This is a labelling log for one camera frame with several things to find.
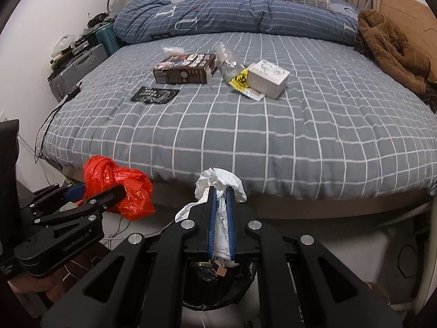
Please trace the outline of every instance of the black garbage bag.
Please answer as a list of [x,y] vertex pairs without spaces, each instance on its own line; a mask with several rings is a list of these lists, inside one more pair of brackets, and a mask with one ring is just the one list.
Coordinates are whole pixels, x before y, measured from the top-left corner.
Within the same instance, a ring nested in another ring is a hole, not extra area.
[[185,307],[195,311],[210,311],[239,303],[256,275],[256,264],[240,264],[226,268],[224,276],[216,274],[214,263],[192,262],[185,275]]

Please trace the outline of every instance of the brown box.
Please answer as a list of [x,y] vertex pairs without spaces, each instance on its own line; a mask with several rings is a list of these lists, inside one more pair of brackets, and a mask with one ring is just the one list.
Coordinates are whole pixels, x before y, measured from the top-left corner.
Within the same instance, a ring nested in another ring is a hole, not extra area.
[[158,84],[207,84],[216,70],[215,54],[173,55],[154,69]]

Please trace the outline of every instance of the crumpled tissue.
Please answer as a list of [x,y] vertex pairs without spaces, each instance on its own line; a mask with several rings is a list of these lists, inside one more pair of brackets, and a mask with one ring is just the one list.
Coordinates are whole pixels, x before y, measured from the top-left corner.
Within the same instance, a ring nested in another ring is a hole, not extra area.
[[235,200],[245,202],[247,200],[243,184],[237,176],[229,171],[219,168],[209,168],[200,174],[196,182],[194,195],[198,199],[195,203],[189,203],[180,210],[175,221],[180,222],[188,218],[191,207],[208,201],[209,187],[217,189],[217,201],[219,203],[215,218],[214,257],[230,260],[228,240],[228,219],[226,214],[226,188],[232,187],[235,191]]

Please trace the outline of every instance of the black card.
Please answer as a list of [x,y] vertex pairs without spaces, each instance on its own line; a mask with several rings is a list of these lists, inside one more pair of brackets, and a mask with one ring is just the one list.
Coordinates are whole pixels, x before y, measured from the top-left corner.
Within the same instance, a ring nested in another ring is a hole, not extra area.
[[141,101],[146,104],[166,104],[179,93],[174,89],[157,89],[156,87],[142,87],[131,98],[131,101]]

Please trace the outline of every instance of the wooden headboard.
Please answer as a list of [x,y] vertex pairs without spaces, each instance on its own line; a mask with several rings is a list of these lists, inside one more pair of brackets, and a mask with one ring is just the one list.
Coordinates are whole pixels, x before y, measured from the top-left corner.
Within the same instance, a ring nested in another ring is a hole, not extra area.
[[431,9],[416,0],[381,0],[381,12],[428,56],[437,75],[437,19]]

